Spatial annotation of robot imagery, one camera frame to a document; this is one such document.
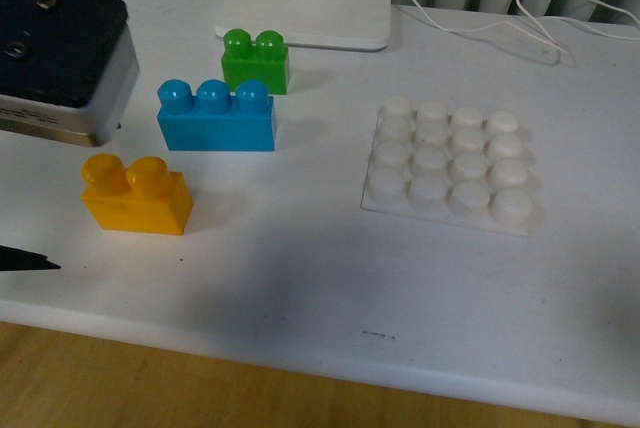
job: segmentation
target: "white lamp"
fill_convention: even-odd
[[[279,32],[288,45],[375,51],[387,46],[391,0],[227,0],[216,35]]]

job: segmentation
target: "white table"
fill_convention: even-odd
[[[509,28],[463,38],[393,8],[382,52],[291,49],[275,153],[169,152],[155,91],[222,76],[224,0],[125,1],[141,74],[115,139],[0,133],[0,244],[63,267],[1,273],[1,319],[640,426],[640,44],[549,21],[572,53],[558,57]],[[360,209],[395,94],[520,118],[544,212],[530,238]],[[79,198],[97,152],[182,171],[186,234],[100,230]]]

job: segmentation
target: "black device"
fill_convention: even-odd
[[[138,74],[122,0],[0,0],[0,129],[110,139]]]

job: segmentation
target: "white cable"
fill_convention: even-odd
[[[482,26],[480,28],[468,28],[468,29],[460,29],[460,28],[446,28],[440,24],[438,24],[435,20],[433,20],[433,18],[431,18],[427,12],[422,8],[422,6],[420,6],[420,3],[418,3],[417,0],[411,0],[413,2],[413,4],[422,12],[422,14],[424,15],[424,17],[427,19],[427,21],[429,23],[431,23],[432,26],[434,26],[435,28],[441,30],[441,31],[445,31],[448,33],[475,33],[475,32],[480,32],[480,31],[484,31],[490,28],[494,28],[496,26],[500,26],[500,25],[506,25],[506,26],[510,26],[511,28],[514,28],[516,30],[518,30],[519,32],[523,33],[524,35],[533,38],[536,41],[539,41],[540,43],[544,43],[545,45],[549,45],[559,51],[561,51],[562,53],[568,54],[568,51],[565,50],[564,48],[562,48],[559,43],[549,34],[549,32],[542,26],[542,24],[540,24],[540,22],[533,16],[531,15],[531,13],[529,13],[520,3],[520,0],[516,0],[516,5],[518,6],[518,8],[520,8],[522,10],[522,12],[525,14],[525,16],[527,18],[529,18],[531,21],[533,21],[533,23],[541,30],[542,34],[545,36],[545,38],[542,38],[536,34],[533,34],[527,30],[524,30],[523,28],[508,22],[508,21],[498,21],[496,23],[491,23],[489,25],[486,26]],[[636,25],[640,28],[640,21],[638,20],[638,18],[633,15],[631,12],[627,11],[627,10],[623,10],[622,8],[617,8],[615,6],[609,5],[607,3],[598,1],[598,0],[589,0],[593,3],[596,3],[600,6],[604,6],[605,8],[609,8],[615,11],[618,11],[620,13],[623,13],[629,17],[631,17],[634,22],[636,23]],[[589,31],[593,32],[593,33],[597,33],[599,35],[602,36],[606,36],[606,37],[610,37],[610,38],[616,38],[616,39],[622,39],[622,40],[632,40],[632,41],[640,41],[640,38],[633,38],[633,37],[623,37],[623,36],[617,36],[617,35],[610,35],[608,33],[604,33],[601,32],[600,30],[597,30],[595,28],[592,28],[591,26],[578,21],[578,20],[574,20],[573,18],[566,18],[566,17],[547,17],[547,18],[558,18],[558,19],[562,19],[565,21],[575,21],[577,23],[579,23],[580,25],[583,25],[584,27],[586,27]]]
[[[610,10],[613,11],[617,11],[619,13],[622,13],[626,16],[628,16],[629,18],[631,18],[633,20],[633,22],[636,24],[636,27],[640,28],[640,20],[630,11],[624,10],[622,8],[618,8],[616,6],[610,5],[608,3],[605,3],[603,1],[600,0],[587,0],[591,3],[594,3],[596,5],[599,6],[603,6],[605,8],[608,8]],[[520,2],[520,0],[516,0],[516,5],[518,6],[518,8],[520,8],[520,10],[530,19],[532,20],[541,30],[542,32],[550,39],[553,40],[553,38],[551,37],[551,35],[547,32],[547,30],[544,29],[544,27],[540,24],[540,22],[531,15],[531,13],[529,13],[524,6],[522,6],[522,3]],[[632,36],[618,36],[618,35],[612,35],[609,33],[605,33],[604,31],[600,31],[596,28],[593,28],[589,25],[587,25],[586,23],[580,21],[580,20],[576,20],[575,18],[569,18],[566,16],[544,16],[542,18],[547,18],[547,19],[555,19],[555,20],[562,20],[562,21],[566,21],[566,22],[574,22],[577,23],[579,25],[581,25],[582,27],[586,28],[587,30],[591,31],[592,33],[601,35],[601,36],[605,36],[607,38],[615,38],[618,40],[630,40],[630,41],[640,41],[639,37],[632,37]]]

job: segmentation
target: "green toy block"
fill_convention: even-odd
[[[224,81],[231,91],[240,83],[259,80],[270,94],[286,95],[289,84],[289,48],[282,35],[264,31],[251,43],[251,35],[242,29],[224,35],[224,55],[220,60]]]

